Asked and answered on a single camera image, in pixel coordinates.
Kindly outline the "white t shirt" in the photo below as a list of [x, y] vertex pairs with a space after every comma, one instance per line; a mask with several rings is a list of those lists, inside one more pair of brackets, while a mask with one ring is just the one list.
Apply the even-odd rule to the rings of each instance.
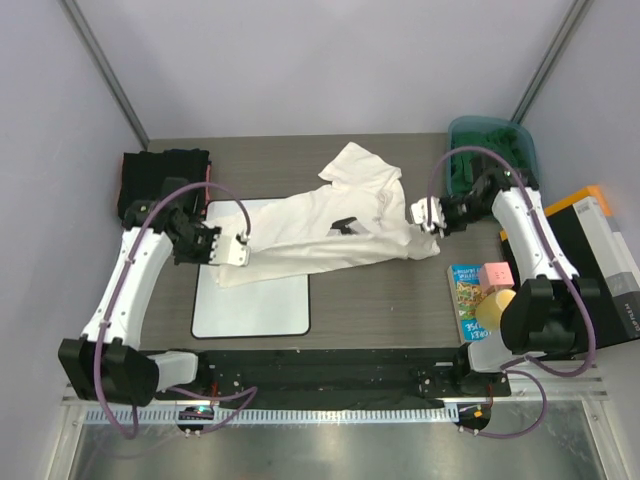
[[400, 168], [350, 142], [319, 174], [320, 188], [210, 220], [251, 229], [249, 262], [214, 270], [222, 288], [439, 254], [436, 239], [406, 219]]

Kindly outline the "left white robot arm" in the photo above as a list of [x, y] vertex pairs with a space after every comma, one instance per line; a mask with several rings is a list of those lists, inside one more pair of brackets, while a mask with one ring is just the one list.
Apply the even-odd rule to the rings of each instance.
[[213, 375], [200, 354], [140, 349], [146, 311], [166, 261], [207, 265], [213, 260], [222, 230], [202, 224], [200, 214], [210, 186], [169, 176], [154, 196], [135, 197], [125, 207], [105, 292], [80, 336], [63, 339], [58, 349], [80, 399], [143, 407], [172, 387], [193, 399], [211, 391]]

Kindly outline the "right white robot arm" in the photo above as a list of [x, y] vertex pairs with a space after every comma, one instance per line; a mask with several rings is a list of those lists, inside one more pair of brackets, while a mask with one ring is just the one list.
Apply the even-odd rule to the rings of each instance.
[[497, 330], [458, 349], [453, 386], [462, 394], [475, 394], [499, 373], [524, 362], [560, 378], [578, 377], [595, 360], [590, 313], [600, 298], [598, 284], [582, 278], [563, 253], [533, 172], [516, 169], [485, 148], [479, 153], [494, 166], [483, 169], [465, 195], [429, 197], [426, 227], [445, 237], [492, 216], [507, 234], [520, 285]]

